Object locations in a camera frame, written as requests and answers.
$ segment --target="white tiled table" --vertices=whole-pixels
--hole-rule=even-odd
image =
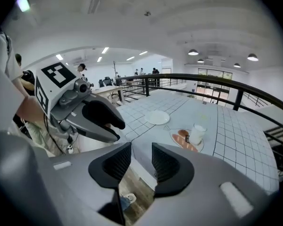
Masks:
[[[125,140],[132,142],[133,156],[154,176],[151,144],[159,142],[178,146],[172,131],[191,129],[202,120],[207,127],[200,152],[223,159],[258,183],[267,193],[278,190],[278,174],[271,147],[260,126],[244,113],[161,91],[154,96],[117,108],[126,128]],[[153,110],[166,111],[171,119],[165,125],[152,125],[144,115]]]

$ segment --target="white cup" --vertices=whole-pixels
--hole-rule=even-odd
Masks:
[[[200,125],[194,124],[191,129],[190,136],[189,136],[189,142],[193,145],[198,145],[201,142],[206,131],[207,131],[206,128]]]

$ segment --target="glass wall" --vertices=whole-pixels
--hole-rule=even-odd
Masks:
[[[207,76],[215,76],[219,78],[224,78],[231,80],[233,74],[225,71],[219,71],[219,70],[210,70],[210,69],[198,69],[198,74],[200,75],[207,75]],[[221,99],[227,99],[228,94],[230,93],[230,88],[227,86],[221,86],[218,84],[214,83],[206,83],[202,81],[198,81],[197,83],[197,93],[200,94],[205,94],[205,95],[210,95],[214,96],[216,98],[221,98]],[[206,102],[218,104],[221,106],[225,106],[225,102],[221,102],[218,99],[211,99],[203,96],[196,96],[198,100],[203,100]]]

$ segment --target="white plate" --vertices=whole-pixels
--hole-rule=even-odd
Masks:
[[[164,111],[150,111],[145,115],[145,120],[154,125],[163,125],[170,120],[170,116]]]

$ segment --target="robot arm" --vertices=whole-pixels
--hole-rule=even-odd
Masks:
[[[75,130],[98,141],[115,142],[120,136],[105,125],[124,129],[125,122],[107,99],[92,94],[89,87],[76,71],[61,62],[36,73],[35,94],[60,132]]]

